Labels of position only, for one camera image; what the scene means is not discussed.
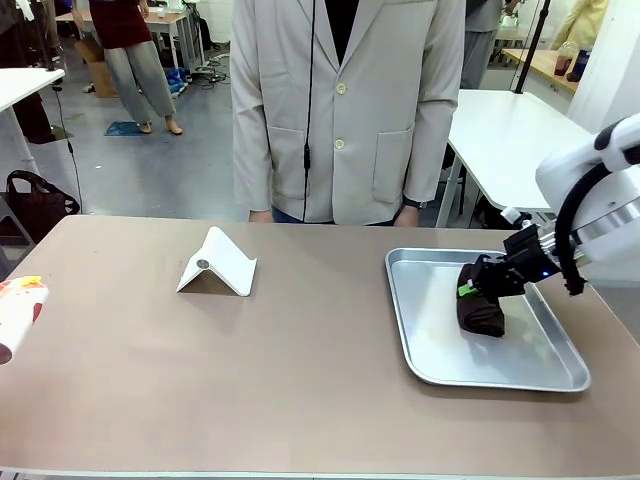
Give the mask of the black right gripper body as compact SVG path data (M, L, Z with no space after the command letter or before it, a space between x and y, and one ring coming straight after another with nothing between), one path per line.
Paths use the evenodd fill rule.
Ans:
M512 285L538 283L557 273L557 265L540 244L538 226L520 229L503 242L506 280Z

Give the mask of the dark brown cloth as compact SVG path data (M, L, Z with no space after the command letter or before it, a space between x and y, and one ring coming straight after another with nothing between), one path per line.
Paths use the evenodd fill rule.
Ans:
M457 279L456 314L459 328L476 335L501 338L505 335L505 316L498 299L487 299L476 293L459 293L461 287L468 286L472 270L471 264L464 264Z

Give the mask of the pink white lint roller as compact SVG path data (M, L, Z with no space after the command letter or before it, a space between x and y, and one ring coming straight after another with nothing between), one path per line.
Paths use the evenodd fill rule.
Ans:
M0 366L15 356L40 315L48 293L40 276L24 276L0 283Z

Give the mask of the person's left forearm beige sleeve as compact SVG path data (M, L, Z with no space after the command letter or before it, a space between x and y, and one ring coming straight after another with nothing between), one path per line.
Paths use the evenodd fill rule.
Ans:
M404 196L419 203L435 198L457 94L418 104Z

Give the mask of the person's right forearm beige sleeve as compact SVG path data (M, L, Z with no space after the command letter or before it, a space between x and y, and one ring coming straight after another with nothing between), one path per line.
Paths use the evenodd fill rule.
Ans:
M260 101L233 98L233 167L237 200L252 215L268 212L272 161Z

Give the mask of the silver metal tray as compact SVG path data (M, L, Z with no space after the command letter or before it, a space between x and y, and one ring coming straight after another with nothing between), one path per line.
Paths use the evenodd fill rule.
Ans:
M434 385L579 393L591 374L539 289L500 301L501 338L462 330L455 286L472 249L395 248L385 258L399 337L409 369Z

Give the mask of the large white table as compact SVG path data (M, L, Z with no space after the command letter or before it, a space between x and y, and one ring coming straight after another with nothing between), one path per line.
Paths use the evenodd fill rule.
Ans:
M550 213L536 183L538 165L555 149L590 137L530 93L460 91L448 139L455 159L436 226L447 224L462 168L494 207L514 207L539 216Z

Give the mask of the light wooden table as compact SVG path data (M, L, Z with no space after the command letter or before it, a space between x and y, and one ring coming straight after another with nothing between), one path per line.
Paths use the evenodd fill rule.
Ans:
M501 53L506 55L508 59L518 64L524 64L528 56L527 49L503 48ZM553 50L536 50L530 65L529 72L535 73L554 87L574 95L578 89L578 82L570 82L565 76L557 76L555 74L555 65L557 52Z

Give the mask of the red drink bottle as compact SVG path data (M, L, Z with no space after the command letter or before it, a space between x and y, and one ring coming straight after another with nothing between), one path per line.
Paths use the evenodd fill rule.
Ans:
M573 59L578 51L575 42L565 41L557 50L557 57L554 68L554 75L563 77L567 74Z

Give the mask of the dark cola bottle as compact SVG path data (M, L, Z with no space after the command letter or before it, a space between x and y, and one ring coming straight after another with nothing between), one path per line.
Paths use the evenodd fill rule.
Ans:
M566 79L569 82L578 83L582 79L591 55L591 51L591 48L585 48L581 49L578 52L575 63L573 65L573 69L566 76Z

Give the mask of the black stand pole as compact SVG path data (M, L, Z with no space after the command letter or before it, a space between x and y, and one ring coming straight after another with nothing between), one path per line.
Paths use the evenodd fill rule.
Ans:
M543 0L542 6L539 9L538 20L535 25L535 29L533 32L533 36L532 36L529 48L527 49L525 62L522 65L520 75L518 77L518 81L515 85L515 88L512 90L514 94L521 95L524 93L524 86L527 80L527 76L531 68L533 58L534 58L539 40L541 38L546 19L549 15L550 4L551 4L551 0Z

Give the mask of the person in grey clothes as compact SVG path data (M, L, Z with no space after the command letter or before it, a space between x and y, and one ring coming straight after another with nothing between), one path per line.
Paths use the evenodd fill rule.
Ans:
M478 89L500 27L504 0L467 0L461 89Z

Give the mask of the person in beige jacket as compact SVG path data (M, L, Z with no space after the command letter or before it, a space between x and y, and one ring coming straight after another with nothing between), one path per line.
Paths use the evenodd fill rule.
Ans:
M392 225L418 104L457 94L465 0L235 0L231 97L263 105L274 222Z

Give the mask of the person in yellow jacket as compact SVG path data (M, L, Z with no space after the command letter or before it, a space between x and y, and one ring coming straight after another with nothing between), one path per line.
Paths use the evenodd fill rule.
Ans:
M580 49L593 47L608 8L609 0L576 0L551 46L558 50L573 42Z

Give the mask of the white folded stand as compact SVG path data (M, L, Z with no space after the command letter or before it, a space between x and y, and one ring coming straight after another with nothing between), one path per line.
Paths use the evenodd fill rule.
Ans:
M257 259L250 259L219 227L209 228L200 249L188 260L176 287L182 291L203 272L211 272L236 295L251 293Z

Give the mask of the blue plastic bag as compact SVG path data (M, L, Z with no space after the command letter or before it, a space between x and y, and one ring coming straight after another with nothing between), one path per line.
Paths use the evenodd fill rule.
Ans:
M172 68L165 71L169 91L173 97L178 97L187 87L186 73L182 68Z

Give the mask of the blue floor mat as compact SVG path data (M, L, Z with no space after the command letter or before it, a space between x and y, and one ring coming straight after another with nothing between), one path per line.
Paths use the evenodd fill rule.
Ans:
M108 126L104 135L107 137L137 137L144 135L144 132L140 130L140 126L136 122L115 121Z

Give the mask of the wooden desk white legs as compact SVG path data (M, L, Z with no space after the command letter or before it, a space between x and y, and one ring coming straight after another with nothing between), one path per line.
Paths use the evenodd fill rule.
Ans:
M181 11L161 12L151 8L145 22L152 34L169 36L169 48L175 68L182 67L193 74L204 66L206 58L199 20L191 10L185 8Z

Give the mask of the person in maroon top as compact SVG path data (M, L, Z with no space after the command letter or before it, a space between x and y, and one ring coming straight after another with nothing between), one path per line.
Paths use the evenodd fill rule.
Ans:
M166 74L146 24L147 0L88 0L88 5L118 96L139 130L152 132L144 105L148 103L171 134L181 135Z

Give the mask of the brown cardboard box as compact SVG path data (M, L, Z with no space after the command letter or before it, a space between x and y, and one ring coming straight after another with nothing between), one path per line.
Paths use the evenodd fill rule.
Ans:
M118 93L106 63L104 50L98 42L92 36L85 36L77 41L74 47L87 64L96 95L100 98L117 98Z

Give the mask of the black handbag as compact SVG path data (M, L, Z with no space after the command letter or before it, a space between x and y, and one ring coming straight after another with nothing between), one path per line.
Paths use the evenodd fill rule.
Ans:
M6 201L35 243L66 216L81 212L81 205L74 197L25 170L14 170L7 176Z

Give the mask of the small white table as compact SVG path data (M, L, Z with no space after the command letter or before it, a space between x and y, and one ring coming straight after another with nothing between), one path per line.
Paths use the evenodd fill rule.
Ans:
M62 79L62 69L5 68L0 69L0 127L7 131L22 169L39 174L37 164L28 147L17 120L14 105L27 96L38 93Z

